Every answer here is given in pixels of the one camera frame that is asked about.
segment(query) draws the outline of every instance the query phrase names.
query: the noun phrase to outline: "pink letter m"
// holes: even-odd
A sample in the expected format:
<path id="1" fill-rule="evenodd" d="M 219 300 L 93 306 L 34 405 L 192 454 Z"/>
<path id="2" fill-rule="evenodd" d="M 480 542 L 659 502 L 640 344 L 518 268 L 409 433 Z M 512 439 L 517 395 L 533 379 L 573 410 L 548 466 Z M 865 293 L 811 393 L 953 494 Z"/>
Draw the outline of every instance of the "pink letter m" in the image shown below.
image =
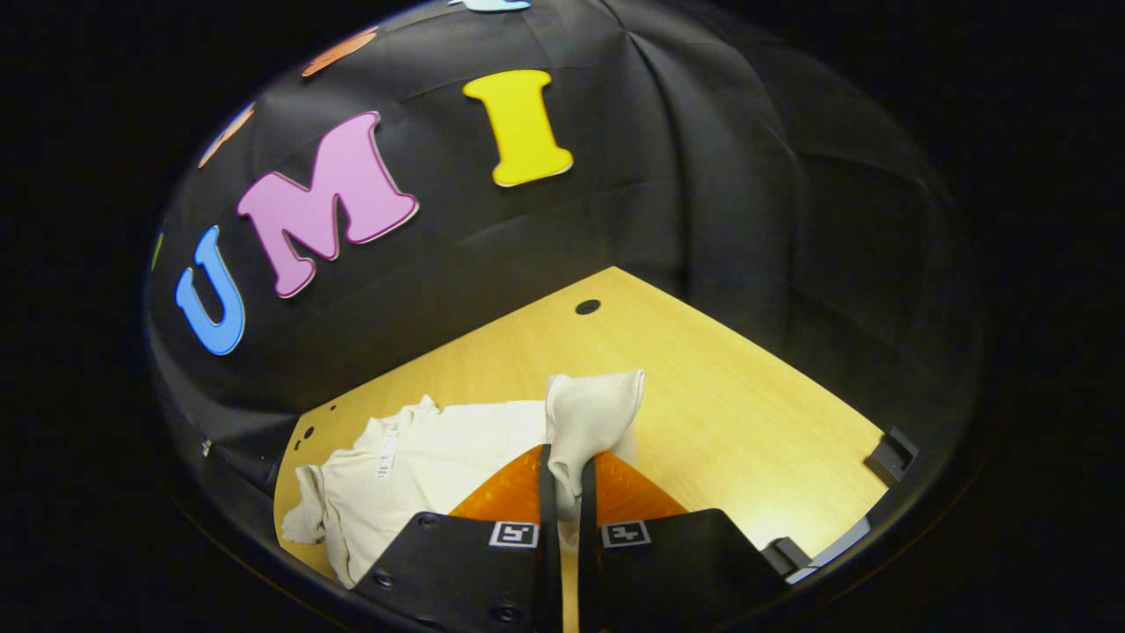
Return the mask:
<path id="1" fill-rule="evenodd" d="M 253 220 L 278 274 L 278 296 L 297 293 L 316 273 L 316 264 L 298 256 L 290 238 L 330 261 L 340 254 L 338 200 L 348 214 L 346 235 L 353 244 L 389 232 L 417 211 L 417 198 L 399 191 L 382 164 L 375 144 L 378 123 L 379 112 L 363 112 L 325 134 L 308 189 L 273 171 L 238 201 L 238 215 Z"/>

